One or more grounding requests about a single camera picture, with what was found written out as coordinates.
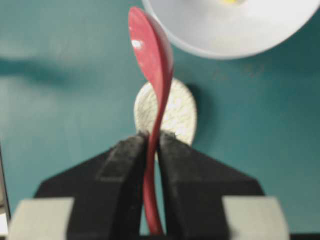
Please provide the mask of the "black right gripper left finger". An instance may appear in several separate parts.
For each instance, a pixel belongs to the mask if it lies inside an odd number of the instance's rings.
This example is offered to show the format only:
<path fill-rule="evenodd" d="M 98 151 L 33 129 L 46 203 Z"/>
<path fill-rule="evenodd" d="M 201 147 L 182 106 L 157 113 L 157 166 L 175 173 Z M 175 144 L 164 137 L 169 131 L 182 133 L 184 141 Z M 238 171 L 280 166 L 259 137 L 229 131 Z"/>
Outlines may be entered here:
<path fill-rule="evenodd" d="M 44 180 L 35 199 L 73 198 L 68 240 L 132 240 L 140 236 L 148 134 Z"/>

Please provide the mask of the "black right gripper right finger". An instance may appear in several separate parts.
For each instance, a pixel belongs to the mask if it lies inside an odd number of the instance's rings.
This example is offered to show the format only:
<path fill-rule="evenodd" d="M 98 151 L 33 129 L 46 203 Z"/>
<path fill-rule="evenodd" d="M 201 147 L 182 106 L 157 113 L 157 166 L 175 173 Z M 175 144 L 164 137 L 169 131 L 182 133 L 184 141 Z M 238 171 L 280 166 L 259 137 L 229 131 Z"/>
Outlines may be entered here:
<path fill-rule="evenodd" d="M 167 234 L 177 240 L 228 240 L 223 196 L 264 196 L 253 177 L 162 132 L 158 161 Z"/>

